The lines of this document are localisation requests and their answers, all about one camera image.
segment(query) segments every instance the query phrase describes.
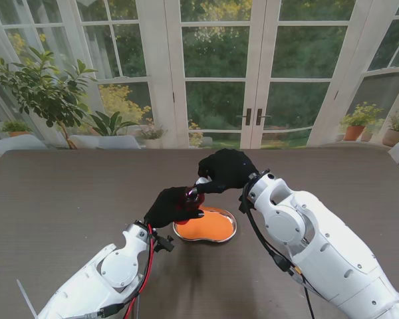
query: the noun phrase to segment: dark brown table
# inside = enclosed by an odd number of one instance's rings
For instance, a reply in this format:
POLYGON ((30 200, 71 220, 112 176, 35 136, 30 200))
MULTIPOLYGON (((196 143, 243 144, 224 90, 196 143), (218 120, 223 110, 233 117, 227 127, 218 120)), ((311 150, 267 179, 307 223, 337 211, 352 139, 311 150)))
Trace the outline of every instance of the dark brown table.
MULTIPOLYGON (((0 160, 0 318, 31 318, 55 290, 121 231, 141 219, 165 187, 191 185, 208 150, 18 151, 0 160)), ((399 167, 362 149, 251 150, 293 189, 314 193, 374 251, 399 290, 399 167)), ((160 252, 142 294, 140 318, 310 318, 301 288, 273 264, 237 208, 239 191, 205 204, 235 214, 224 245, 175 239, 160 252)), ((257 215, 263 230, 262 218, 257 215)), ((161 235, 172 234, 170 227, 161 235)), ((317 318, 345 318, 312 296, 317 318)))

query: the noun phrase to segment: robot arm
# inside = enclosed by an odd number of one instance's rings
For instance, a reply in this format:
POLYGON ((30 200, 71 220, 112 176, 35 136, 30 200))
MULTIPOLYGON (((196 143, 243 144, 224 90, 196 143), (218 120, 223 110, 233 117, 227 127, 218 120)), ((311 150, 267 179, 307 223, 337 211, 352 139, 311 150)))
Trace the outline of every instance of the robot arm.
POLYGON ((270 236, 286 246, 321 297, 351 319, 399 319, 399 293, 341 219, 311 193, 293 191, 271 174, 255 177, 252 184, 248 199, 263 214, 270 236))

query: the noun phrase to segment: terracotta pot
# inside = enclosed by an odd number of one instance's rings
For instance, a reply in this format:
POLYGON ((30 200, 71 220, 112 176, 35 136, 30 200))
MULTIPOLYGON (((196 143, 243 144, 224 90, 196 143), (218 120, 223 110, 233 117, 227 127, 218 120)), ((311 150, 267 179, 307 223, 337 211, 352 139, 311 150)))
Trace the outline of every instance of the terracotta pot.
POLYGON ((161 148, 161 139, 144 140, 146 148, 161 148))
POLYGON ((383 137, 383 144, 387 146, 395 146, 399 142, 399 132, 395 130, 387 130, 383 137))
POLYGON ((345 141, 356 141, 358 137, 362 134, 365 126, 348 126, 346 134, 344 135, 345 141))
POLYGON ((371 132, 363 132, 360 140, 362 142, 369 142, 371 140, 372 133, 371 132))
POLYGON ((31 133, 30 132, 26 132, 26 131, 24 131, 24 132, 9 132, 8 133, 8 135, 11 138, 14 138, 15 136, 25 135, 25 134, 31 134, 31 133))

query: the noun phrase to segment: metal tray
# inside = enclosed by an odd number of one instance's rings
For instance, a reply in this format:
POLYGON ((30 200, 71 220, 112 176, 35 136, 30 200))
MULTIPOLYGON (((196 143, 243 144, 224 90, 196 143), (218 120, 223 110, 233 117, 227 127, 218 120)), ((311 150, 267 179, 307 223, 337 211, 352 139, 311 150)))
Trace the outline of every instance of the metal tray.
POLYGON ((236 221, 235 217, 229 211, 225 211, 224 209, 215 208, 215 207, 200 207, 199 209, 201 209, 203 211, 213 211, 213 212, 219 213, 220 215, 223 215, 224 217, 229 219, 229 221, 231 222, 232 227, 233 227, 232 235, 230 235, 228 238, 226 238, 226 239, 224 239, 222 241, 214 241, 214 240, 208 239, 208 238, 186 239, 185 237, 181 236, 177 232, 176 223, 173 223, 173 231, 180 239, 183 239, 184 241, 209 241, 209 242, 212 242, 212 243, 224 243, 224 242, 230 240, 236 234, 236 232, 237 232, 237 221, 236 221))

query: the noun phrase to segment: robotic hand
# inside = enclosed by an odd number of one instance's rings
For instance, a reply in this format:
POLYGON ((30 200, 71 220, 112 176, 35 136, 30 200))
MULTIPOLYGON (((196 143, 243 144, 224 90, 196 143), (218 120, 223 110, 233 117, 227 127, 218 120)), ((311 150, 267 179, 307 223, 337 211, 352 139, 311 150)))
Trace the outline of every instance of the robotic hand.
POLYGON ((273 249, 250 219, 253 228, 279 268, 298 283, 351 319, 399 319, 399 293, 372 251, 314 195, 289 189, 269 171, 259 175, 251 160, 235 150, 203 159, 199 174, 214 177, 199 191, 243 187, 243 212, 251 219, 252 207, 263 214, 268 233, 286 246, 289 258, 273 249))
POLYGON ((189 194, 186 190, 186 187, 163 190, 145 215, 144 222, 136 221, 122 232, 126 245, 121 249, 116 249, 114 244, 104 247, 55 292, 39 318, 106 318, 128 304, 126 318, 149 277, 154 251, 173 249, 173 238, 160 237, 153 228, 203 217, 203 211, 181 205, 181 201, 192 200, 192 196, 198 195, 195 187, 189 188, 189 194), (139 272, 138 254, 142 251, 148 251, 149 257, 144 271, 139 272))

